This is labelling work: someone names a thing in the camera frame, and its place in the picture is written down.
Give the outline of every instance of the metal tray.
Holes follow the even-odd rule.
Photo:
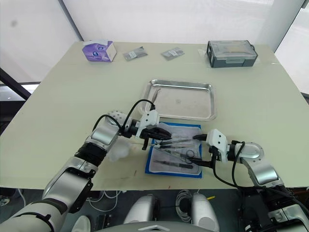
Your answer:
[[[152,80],[142,98],[151,100],[161,117],[196,121],[216,118],[215,92],[211,84]],[[149,110],[150,104],[141,104],[141,113]]]

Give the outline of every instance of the white wall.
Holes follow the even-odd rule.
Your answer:
[[[0,66],[16,81],[42,81],[74,41],[57,0],[1,0]]]
[[[298,89],[309,94],[309,4],[300,10],[275,54]]]
[[[64,0],[85,40],[255,43],[273,0]]]

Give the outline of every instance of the gray plastic case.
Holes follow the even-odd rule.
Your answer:
[[[208,41],[207,55],[213,68],[253,66],[258,56],[248,40]]]

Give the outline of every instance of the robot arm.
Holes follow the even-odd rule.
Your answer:
[[[159,115],[155,109],[142,115],[137,121],[127,115],[112,111],[124,130],[106,117],[102,125],[88,136],[83,146],[71,157],[46,186],[42,200],[28,204],[0,225],[0,231],[10,232],[58,232],[67,213],[80,210],[93,186],[91,179],[98,170],[119,135],[130,138],[135,135],[146,142],[149,138],[167,140],[171,134],[157,128]]]
[[[264,156],[262,147],[256,143],[240,143],[232,141],[228,143],[225,135],[217,129],[211,130],[206,138],[206,144],[210,146],[210,152],[221,162],[235,161],[244,164],[248,174],[268,209],[268,217],[273,224],[291,224],[301,221],[303,231],[309,232],[309,219],[299,204],[284,186],[284,182],[277,174],[274,167]]]

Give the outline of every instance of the tissue box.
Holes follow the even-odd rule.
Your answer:
[[[92,40],[84,45],[83,53],[89,61],[112,62],[117,53],[113,41]]]

